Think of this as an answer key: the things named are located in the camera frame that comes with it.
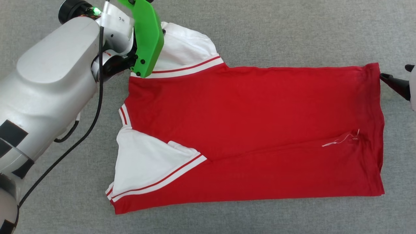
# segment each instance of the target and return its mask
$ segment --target gray carpet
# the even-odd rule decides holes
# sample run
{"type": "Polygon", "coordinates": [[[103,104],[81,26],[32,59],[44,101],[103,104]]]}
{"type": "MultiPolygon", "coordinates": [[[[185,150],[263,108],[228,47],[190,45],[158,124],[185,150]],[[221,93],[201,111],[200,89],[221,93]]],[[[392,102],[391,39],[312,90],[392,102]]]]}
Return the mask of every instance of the gray carpet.
{"type": "MultiPolygon", "coordinates": [[[[61,2],[0,0],[0,77],[59,27],[61,2]]],[[[155,0],[154,7],[163,21],[210,36],[229,66],[379,62],[383,72],[408,79],[404,65],[416,63],[414,0],[155,0]]],[[[185,204],[115,216],[104,191],[113,181],[117,109],[127,96],[127,79],[124,74],[105,84],[96,129],[28,198],[16,233],[416,233],[416,113],[384,84],[382,197],[185,204]]],[[[24,190],[86,132],[96,105],[97,95],[74,136],[53,144],[33,166],[24,190]]]]}

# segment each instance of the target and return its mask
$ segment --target red t-shirt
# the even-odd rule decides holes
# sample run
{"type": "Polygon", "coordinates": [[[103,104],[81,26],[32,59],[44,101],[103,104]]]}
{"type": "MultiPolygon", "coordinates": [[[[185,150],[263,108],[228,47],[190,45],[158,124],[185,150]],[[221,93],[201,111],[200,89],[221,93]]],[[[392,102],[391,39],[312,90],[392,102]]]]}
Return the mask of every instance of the red t-shirt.
{"type": "MultiPolygon", "coordinates": [[[[205,39],[162,26],[161,59],[183,50],[169,35],[193,47],[205,39]]],[[[130,77],[107,190],[117,214],[187,202],[384,194],[378,64],[230,68],[214,50],[198,52],[198,63],[172,69],[168,59],[160,63],[168,69],[150,78],[130,77]]]]}

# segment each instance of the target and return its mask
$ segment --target white stripe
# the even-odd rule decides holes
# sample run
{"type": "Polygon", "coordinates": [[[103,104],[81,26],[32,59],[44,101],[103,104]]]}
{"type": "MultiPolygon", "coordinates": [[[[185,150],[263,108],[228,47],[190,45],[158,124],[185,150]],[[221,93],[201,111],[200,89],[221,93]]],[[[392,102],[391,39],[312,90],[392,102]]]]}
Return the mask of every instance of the white stripe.
{"type": "Polygon", "coordinates": [[[123,116],[123,113],[121,112],[121,108],[119,109],[119,115],[120,115],[121,123],[122,123],[123,125],[126,125],[126,123],[124,122],[124,116],[123,116]]]}
{"type": "Polygon", "coordinates": [[[123,105],[121,106],[121,108],[123,109],[123,111],[124,111],[124,115],[126,116],[127,125],[128,125],[128,126],[131,126],[130,117],[129,117],[129,112],[127,111],[126,104],[123,104],[123,105]]]}
{"type": "Polygon", "coordinates": [[[185,174],[187,171],[191,170],[192,168],[198,166],[199,164],[201,164],[203,161],[205,161],[207,158],[203,155],[201,155],[199,158],[195,159],[193,162],[191,162],[190,164],[184,166],[183,168],[181,168],[180,170],[178,170],[175,174],[169,176],[168,178],[166,178],[166,180],[152,186],[146,189],[142,189],[142,190],[138,190],[138,191],[130,191],[130,192],[126,192],[124,194],[118,195],[116,197],[113,198],[113,201],[116,202],[118,201],[120,198],[124,197],[124,196],[129,196],[129,195],[138,195],[138,194],[145,194],[145,193],[149,193],[149,192],[153,192],[156,191],[158,189],[163,188],[164,186],[170,184],[172,181],[174,181],[175,179],[179,178],[181,175],[185,174]]]}
{"type": "MultiPolygon", "coordinates": [[[[208,63],[202,64],[201,66],[197,66],[191,69],[186,69],[182,71],[176,71],[176,72],[164,72],[164,73],[153,73],[150,76],[146,77],[146,79],[154,79],[154,78],[171,78],[171,77],[179,77],[184,75],[190,75],[193,73],[197,73],[200,71],[203,71],[205,69],[208,69],[210,67],[214,67],[220,64],[223,64],[224,61],[222,58],[218,58],[215,60],[212,60],[208,63]]],[[[132,77],[138,77],[134,72],[130,74],[132,77]]]]}
{"type": "Polygon", "coordinates": [[[105,194],[107,194],[112,188],[113,188],[114,182],[108,186],[108,189],[105,191],[105,194]]]}
{"type": "Polygon", "coordinates": [[[188,67],[197,66],[197,65],[199,65],[199,64],[201,64],[203,62],[206,62],[208,60],[211,60],[211,59],[216,58],[216,57],[219,57],[219,56],[220,55],[218,53],[216,53],[214,55],[211,55],[211,56],[206,57],[204,60],[202,60],[202,62],[196,62],[196,63],[193,63],[193,64],[189,64],[189,65],[185,65],[185,66],[180,66],[180,67],[176,67],[176,68],[169,68],[169,69],[157,69],[157,68],[155,68],[153,71],[154,72],[164,72],[164,71],[169,71],[169,70],[185,69],[185,68],[188,68],[188,67]]]}

